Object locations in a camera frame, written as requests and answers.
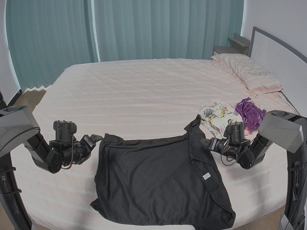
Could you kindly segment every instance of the wall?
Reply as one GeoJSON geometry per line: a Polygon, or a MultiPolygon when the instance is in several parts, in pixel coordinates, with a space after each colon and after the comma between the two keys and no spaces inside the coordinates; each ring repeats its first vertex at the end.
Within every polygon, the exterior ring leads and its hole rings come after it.
{"type": "Polygon", "coordinates": [[[0,92],[8,104],[20,90],[6,37],[6,0],[0,0],[0,92]]]}
{"type": "Polygon", "coordinates": [[[251,39],[253,26],[307,56],[307,0],[245,0],[241,35],[251,39]]]}

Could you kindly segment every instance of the tiled floor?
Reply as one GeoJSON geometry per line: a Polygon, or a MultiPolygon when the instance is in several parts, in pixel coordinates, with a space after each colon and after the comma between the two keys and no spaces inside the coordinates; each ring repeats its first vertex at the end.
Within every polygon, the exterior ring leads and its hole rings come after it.
{"type": "MultiPolygon", "coordinates": [[[[36,105],[44,96],[46,90],[28,90],[17,100],[15,105],[27,105],[33,111],[36,105]]],[[[235,230],[278,230],[280,215],[284,207],[275,212],[245,226],[236,228],[235,230]]],[[[39,230],[49,230],[38,226],[39,230]]],[[[0,230],[14,230],[8,217],[6,216],[2,206],[0,205],[0,230]]]]}

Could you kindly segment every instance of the robotic arm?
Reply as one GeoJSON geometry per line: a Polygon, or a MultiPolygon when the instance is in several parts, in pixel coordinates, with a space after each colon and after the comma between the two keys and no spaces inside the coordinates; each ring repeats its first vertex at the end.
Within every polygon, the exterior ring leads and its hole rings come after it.
{"type": "Polygon", "coordinates": [[[307,176],[307,119],[293,113],[274,110],[267,112],[254,141],[244,137],[244,123],[226,127],[226,139],[202,139],[205,148],[233,159],[244,169],[263,161],[265,152],[276,143],[287,150],[288,190],[286,208],[279,230],[304,230],[307,176]]]}
{"type": "Polygon", "coordinates": [[[0,202],[16,230],[36,230],[36,224],[27,214],[20,197],[12,167],[10,151],[24,144],[34,163],[53,174],[82,164],[91,155],[96,143],[103,139],[98,135],[84,135],[77,141],[73,122],[55,121],[56,139],[49,145],[26,106],[11,106],[0,111],[0,202]]]}

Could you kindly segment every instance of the purple clothing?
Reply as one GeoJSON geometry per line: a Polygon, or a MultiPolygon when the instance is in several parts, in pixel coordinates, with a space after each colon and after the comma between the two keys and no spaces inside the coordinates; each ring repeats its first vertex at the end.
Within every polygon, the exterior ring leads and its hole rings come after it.
{"type": "Polygon", "coordinates": [[[255,131],[263,121],[266,110],[261,110],[251,102],[250,98],[243,99],[236,106],[236,111],[241,115],[243,122],[250,131],[255,131]]]}

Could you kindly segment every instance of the black t-shirt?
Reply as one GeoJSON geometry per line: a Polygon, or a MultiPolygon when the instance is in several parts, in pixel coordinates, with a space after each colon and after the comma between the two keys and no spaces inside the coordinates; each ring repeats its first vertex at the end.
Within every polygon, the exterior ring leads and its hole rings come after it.
{"type": "Polygon", "coordinates": [[[183,136],[123,140],[105,134],[91,203],[105,219],[130,225],[232,227],[236,214],[209,150],[198,115],[183,136]]]}

